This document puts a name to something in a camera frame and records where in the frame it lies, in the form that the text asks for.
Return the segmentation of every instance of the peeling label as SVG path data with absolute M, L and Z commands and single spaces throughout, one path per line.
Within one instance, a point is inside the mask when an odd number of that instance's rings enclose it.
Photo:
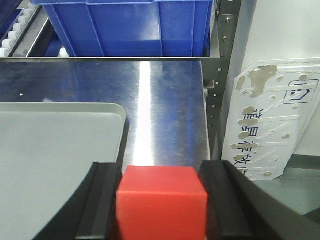
M 245 157 L 244 155 L 239 154 L 239 155 L 235 155 L 233 157 L 233 159 L 236 160 L 236 161 L 239 161 L 239 160 L 243 159 L 244 157 Z
M 239 125 L 242 126 L 252 126 L 252 125 L 256 125 L 259 123 L 259 120 L 257 118 L 251 118 L 251 119 L 240 119 L 238 121 Z
M 247 115 L 247 114 L 253 114 L 255 112 L 256 108 L 254 106 L 248 106 L 245 109 L 243 109 L 242 114 Z
M 256 98 L 263 94 L 267 81 L 278 72 L 277 66 L 274 65 L 258 66 L 258 68 L 259 70 L 253 70 L 248 74 L 253 88 L 250 98 Z
M 307 78 L 308 78 L 308 75 L 301 75 L 301 76 L 299 77 L 299 80 L 300 80 L 300 81 L 304 81 L 304 80 L 307 80 Z
M 248 144 L 232 144 L 230 147 L 231 149 L 249 149 L 249 148 L 256 148 L 258 144 L 256 143 L 248 143 Z
M 242 131 L 239 133 L 238 137 L 239 137 L 239 139 L 243 140 L 243 139 L 246 139 L 247 137 L 249 137 L 249 135 L 250 135 L 250 132 Z
M 241 88 L 242 88 L 242 86 L 243 86 L 244 83 L 245 83 L 245 80 L 246 80 L 246 76 L 241 76 L 240 79 L 239 79 L 239 81 L 238 81 L 237 84 L 236 84 L 235 89 L 238 90 L 238 91 L 240 91 Z
M 291 138 L 291 132 L 286 132 L 282 137 L 282 139 L 289 139 L 289 138 Z

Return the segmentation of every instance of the white plastic parts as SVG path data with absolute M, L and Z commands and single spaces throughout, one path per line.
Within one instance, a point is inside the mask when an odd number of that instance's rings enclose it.
M 12 30 L 8 33 L 7 38 L 4 39 L 0 47 L 0 58 L 7 58 L 11 52 L 12 47 L 20 38 L 26 25 L 34 15 L 37 6 L 28 4 L 28 8 L 22 10 L 22 15 L 18 17 L 17 22 L 13 24 Z

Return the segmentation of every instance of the white sign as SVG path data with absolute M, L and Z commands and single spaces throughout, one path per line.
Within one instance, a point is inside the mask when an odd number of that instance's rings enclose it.
M 252 180 L 281 176 L 320 102 L 320 59 L 259 61 L 234 81 L 222 159 Z

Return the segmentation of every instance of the stainless steel table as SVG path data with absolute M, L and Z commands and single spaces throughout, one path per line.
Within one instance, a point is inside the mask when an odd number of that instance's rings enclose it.
M 202 69 L 198 61 L 7 61 L 0 62 L 0 71 L 0 102 L 121 105 L 127 114 L 128 127 L 123 171 L 128 165 L 198 169 L 202 160 L 210 159 Z M 66 176 L 63 189 L 48 186 L 45 193 L 29 193 L 26 189 L 18 194 L 21 199 L 13 199 L 16 209 L 4 211 L 0 239 L 33 238 L 72 195 L 85 173 L 85 169 L 74 166 L 73 177 Z M 10 184 L 18 189 L 15 183 Z

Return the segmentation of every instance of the white wall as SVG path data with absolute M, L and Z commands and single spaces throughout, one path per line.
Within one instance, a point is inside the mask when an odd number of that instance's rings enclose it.
M 235 77 L 256 61 L 320 57 L 320 0 L 257 0 L 247 45 L 237 40 L 242 31 L 240 26 L 237 31 L 222 107 L 224 113 L 228 111 Z M 245 48 L 239 71 L 242 59 L 237 53 Z M 320 108 L 295 153 L 320 156 Z

